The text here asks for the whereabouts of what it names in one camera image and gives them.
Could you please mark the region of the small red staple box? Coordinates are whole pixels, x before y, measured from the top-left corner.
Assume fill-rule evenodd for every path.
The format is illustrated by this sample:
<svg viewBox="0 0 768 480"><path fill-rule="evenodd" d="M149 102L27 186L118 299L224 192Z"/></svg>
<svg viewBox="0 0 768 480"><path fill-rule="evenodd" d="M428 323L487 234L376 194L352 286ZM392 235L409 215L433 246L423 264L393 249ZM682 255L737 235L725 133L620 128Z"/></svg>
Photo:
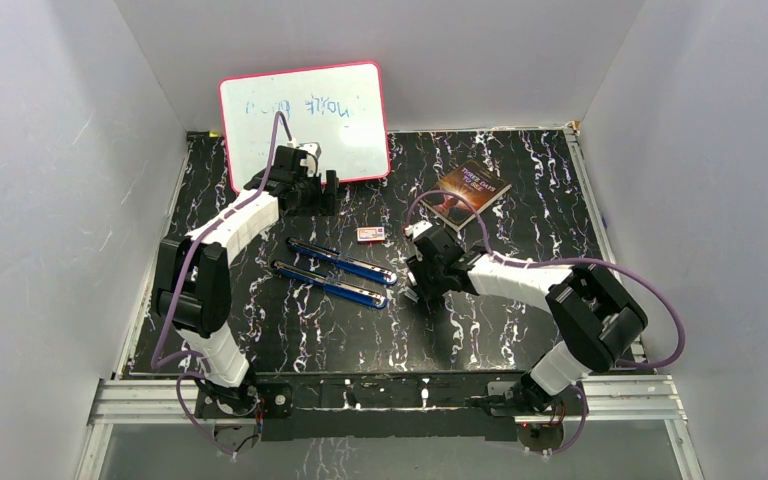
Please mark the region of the small red staple box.
<svg viewBox="0 0 768 480"><path fill-rule="evenodd" d="M382 226L366 226L356 230L356 239L359 243L384 242L387 239L387 234Z"/></svg>

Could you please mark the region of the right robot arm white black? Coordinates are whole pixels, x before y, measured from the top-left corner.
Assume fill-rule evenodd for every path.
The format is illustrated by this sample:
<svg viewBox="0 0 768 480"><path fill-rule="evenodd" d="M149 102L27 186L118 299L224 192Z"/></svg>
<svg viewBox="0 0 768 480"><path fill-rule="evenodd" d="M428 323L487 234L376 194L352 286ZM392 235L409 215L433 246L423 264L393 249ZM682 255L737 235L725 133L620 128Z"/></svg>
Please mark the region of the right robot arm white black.
<svg viewBox="0 0 768 480"><path fill-rule="evenodd" d="M520 380L502 393L467 399L494 413L550 413L563 392L591 373L606 373L648 324L647 315L602 265L517 267L482 248L465 250L445 228L421 221L405 229L416 253L407 261L410 289L425 301L448 292L494 296L548 313L561 335Z"/></svg>

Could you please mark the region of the whiteboard with pink frame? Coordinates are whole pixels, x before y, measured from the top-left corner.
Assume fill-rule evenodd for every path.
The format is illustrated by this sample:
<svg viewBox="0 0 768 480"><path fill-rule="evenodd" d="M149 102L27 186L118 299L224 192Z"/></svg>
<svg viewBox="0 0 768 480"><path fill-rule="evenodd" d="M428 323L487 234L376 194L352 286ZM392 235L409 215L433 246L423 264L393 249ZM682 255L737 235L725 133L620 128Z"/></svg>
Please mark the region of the whiteboard with pink frame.
<svg viewBox="0 0 768 480"><path fill-rule="evenodd" d="M367 61L226 78L218 86L229 180L236 192L266 167L282 112L300 144L321 147L319 169L342 182L392 170L378 64Z"/></svg>

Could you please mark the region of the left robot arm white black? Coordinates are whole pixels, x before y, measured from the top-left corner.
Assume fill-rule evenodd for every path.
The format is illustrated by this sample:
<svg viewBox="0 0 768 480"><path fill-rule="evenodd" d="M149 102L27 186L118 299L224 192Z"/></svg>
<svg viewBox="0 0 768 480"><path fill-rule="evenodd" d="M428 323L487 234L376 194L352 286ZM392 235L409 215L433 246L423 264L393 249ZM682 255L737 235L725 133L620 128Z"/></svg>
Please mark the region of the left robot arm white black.
<svg viewBox="0 0 768 480"><path fill-rule="evenodd" d="M228 324L232 304L230 266L261 233L285 216L332 216L339 180L320 172L316 142L275 148L267 167L246 183L236 200L205 225L162 239L152 286L151 315L162 321L153 367L178 359L163 355L170 331L200 361L200 382L235 416L254 411L259 391L250 363Z"/></svg>

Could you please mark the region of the grey staple strip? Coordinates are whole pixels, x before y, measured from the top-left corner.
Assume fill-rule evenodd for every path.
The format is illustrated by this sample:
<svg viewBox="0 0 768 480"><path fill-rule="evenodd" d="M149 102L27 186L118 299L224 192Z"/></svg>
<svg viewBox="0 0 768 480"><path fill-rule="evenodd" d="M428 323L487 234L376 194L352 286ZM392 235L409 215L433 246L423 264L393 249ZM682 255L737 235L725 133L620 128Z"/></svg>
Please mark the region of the grey staple strip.
<svg viewBox="0 0 768 480"><path fill-rule="evenodd" d="M411 288L404 288L402 294L414 303L418 303L420 300L419 295Z"/></svg>

